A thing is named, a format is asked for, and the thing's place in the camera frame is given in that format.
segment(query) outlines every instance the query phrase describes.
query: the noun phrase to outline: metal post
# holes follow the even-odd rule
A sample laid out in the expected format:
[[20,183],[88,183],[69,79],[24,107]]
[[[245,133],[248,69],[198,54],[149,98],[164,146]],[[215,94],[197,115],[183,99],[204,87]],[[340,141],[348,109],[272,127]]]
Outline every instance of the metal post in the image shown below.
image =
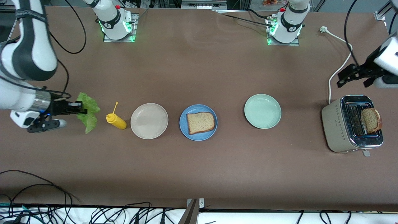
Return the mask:
[[192,199],[178,224],[196,224],[199,213],[199,199]]
[[315,9],[313,12],[319,12],[319,10],[322,8],[323,4],[325,4],[326,0],[320,0],[318,5],[316,5]]
[[376,11],[376,12],[374,13],[375,19],[378,20],[378,21],[386,20],[386,18],[384,17],[384,15],[385,15],[389,10],[391,10],[391,8],[392,8],[391,2],[388,1],[385,5],[383,5],[383,7],[381,7],[381,9],[379,9],[379,11]]

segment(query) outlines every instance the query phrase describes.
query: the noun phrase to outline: bread crust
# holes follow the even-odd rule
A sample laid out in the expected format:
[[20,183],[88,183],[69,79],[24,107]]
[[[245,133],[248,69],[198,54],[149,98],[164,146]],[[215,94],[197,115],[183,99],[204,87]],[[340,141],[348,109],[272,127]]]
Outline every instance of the bread crust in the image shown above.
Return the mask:
[[[197,112],[197,113],[194,113],[194,114],[199,114],[199,113],[206,113],[206,114],[208,113],[208,114],[211,114],[211,115],[213,116],[213,114],[210,113],[210,112]],[[212,127],[212,128],[206,129],[206,130],[204,130],[204,131],[193,132],[193,133],[192,133],[191,129],[189,128],[189,122],[188,122],[189,135],[194,135],[194,134],[199,134],[199,133],[205,133],[205,132],[209,132],[209,131],[213,130],[213,129],[215,128],[215,126],[216,126],[216,120],[214,119],[214,116],[213,116],[213,120],[214,120],[214,122],[213,122],[213,127]]]
[[381,119],[381,116],[378,113],[378,111],[376,109],[374,109],[374,108],[366,108],[365,110],[372,110],[377,116],[377,127],[375,129],[372,129],[372,130],[368,131],[368,134],[374,133],[377,130],[380,130],[381,127],[383,126],[383,120]]

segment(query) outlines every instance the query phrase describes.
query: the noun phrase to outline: green plate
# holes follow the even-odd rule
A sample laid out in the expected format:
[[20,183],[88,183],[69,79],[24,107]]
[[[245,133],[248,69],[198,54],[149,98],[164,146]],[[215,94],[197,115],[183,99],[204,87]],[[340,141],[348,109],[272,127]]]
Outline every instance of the green plate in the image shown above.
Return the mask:
[[268,129],[281,120],[282,110],[278,101],[266,94],[250,97],[245,104],[246,119],[256,128]]

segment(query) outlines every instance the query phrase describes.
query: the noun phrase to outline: blue plate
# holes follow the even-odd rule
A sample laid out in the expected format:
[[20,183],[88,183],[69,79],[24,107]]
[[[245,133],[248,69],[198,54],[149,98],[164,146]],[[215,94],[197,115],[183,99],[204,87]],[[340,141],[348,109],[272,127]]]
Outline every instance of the blue plate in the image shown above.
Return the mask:
[[[209,132],[190,135],[188,128],[187,114],[196,114],[199,112],[210,112],[214,116],[214,122],[215,122],[214,129]],[[179,118],[179,128],[181,129],[181,132],[185,135],[185,137],[193,141],[203,141],[210,138],[214,134],[214,132],[216,132],[217,124],[218,121],[216,113],[214,113],[214,111],[210,107],[202,104],[195,104],[189,106],[187,109],[185,109],[182,112],[181,117]]]

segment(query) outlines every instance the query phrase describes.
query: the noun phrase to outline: toaster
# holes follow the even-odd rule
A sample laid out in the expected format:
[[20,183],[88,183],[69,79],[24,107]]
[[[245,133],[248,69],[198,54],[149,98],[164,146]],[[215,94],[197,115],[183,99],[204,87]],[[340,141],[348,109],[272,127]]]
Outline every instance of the toaster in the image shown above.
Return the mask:
[[380,147],[384,140],[381,130],[367,133],[361,121],[363,109],[373,108],[373,102],[364,95],[347,95],[322,109],[322,123],[326,141],[334,152],[362,151]]

